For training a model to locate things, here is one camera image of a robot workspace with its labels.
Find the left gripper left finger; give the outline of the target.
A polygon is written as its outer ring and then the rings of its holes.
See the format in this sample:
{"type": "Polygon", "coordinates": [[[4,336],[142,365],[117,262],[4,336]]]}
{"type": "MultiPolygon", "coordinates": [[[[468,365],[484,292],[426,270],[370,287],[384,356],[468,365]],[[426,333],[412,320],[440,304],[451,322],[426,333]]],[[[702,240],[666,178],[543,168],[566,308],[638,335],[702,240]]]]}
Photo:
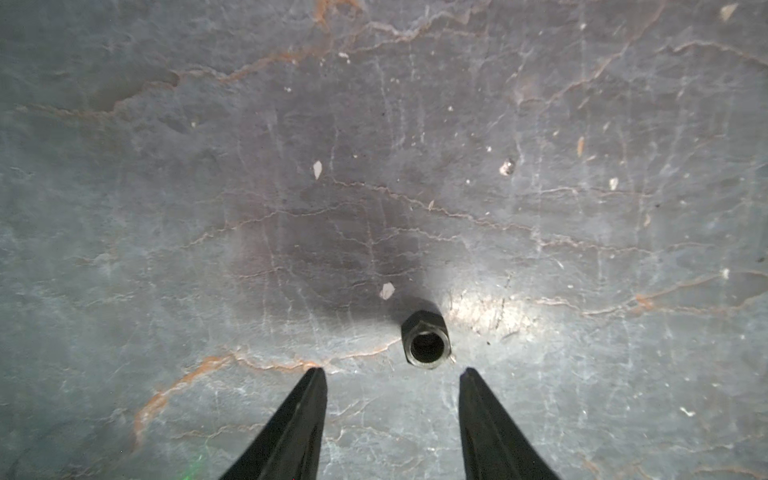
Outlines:
{"type": "Polygon", "coordinates": [[[315,480],[327,407],[322,368],[305,372],[222,480],[315,480]]]}

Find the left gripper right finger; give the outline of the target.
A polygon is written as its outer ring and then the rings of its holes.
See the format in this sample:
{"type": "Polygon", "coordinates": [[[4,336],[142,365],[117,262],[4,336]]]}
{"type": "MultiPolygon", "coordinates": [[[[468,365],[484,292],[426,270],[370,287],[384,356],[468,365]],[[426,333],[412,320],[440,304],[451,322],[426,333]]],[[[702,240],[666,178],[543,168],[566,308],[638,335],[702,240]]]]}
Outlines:
{"type": "Polygon", "coordinates": [[[559,479],[474,368],[460,376],[459,424],[468,479],[559,479]]]}

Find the black hex nut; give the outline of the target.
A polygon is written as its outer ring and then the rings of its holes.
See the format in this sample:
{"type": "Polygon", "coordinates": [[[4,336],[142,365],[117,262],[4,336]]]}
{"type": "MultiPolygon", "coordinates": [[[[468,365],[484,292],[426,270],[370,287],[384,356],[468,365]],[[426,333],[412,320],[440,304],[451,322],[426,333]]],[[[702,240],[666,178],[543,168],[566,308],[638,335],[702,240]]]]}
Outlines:
{"type": "Polygon", "coordinates": [[[451,354],[451,341],[444,318],[427,310],[410,315],[401,327],[406,360],[422,369],[435,369],[451,354]]]}

